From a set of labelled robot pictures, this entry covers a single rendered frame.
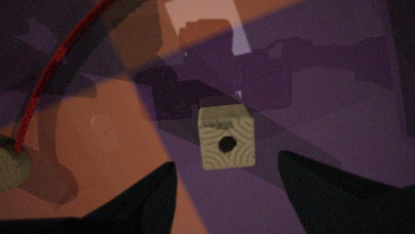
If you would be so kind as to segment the light brown wooden block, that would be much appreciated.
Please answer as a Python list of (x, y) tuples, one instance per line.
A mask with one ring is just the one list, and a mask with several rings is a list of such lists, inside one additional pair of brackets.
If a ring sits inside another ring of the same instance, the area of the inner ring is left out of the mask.
[(198, 128), (204, 170), (255, 165), (254, 118), (245, 104), (200, 108)]

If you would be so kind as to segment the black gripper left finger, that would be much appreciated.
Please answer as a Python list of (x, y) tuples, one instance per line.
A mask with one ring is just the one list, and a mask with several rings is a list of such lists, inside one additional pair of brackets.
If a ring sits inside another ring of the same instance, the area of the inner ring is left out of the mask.
[(174, 162), (166, 162), (84, 215), (0, 220), (0, 234), (170, 234), (176, 203)]

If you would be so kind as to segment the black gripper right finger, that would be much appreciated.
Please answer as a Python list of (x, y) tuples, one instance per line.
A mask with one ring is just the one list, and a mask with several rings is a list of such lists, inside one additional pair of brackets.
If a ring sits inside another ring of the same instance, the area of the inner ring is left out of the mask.
[(278, 168), (306, 234), (415, 234), (415, 184), (390, 186), (287, 150)]

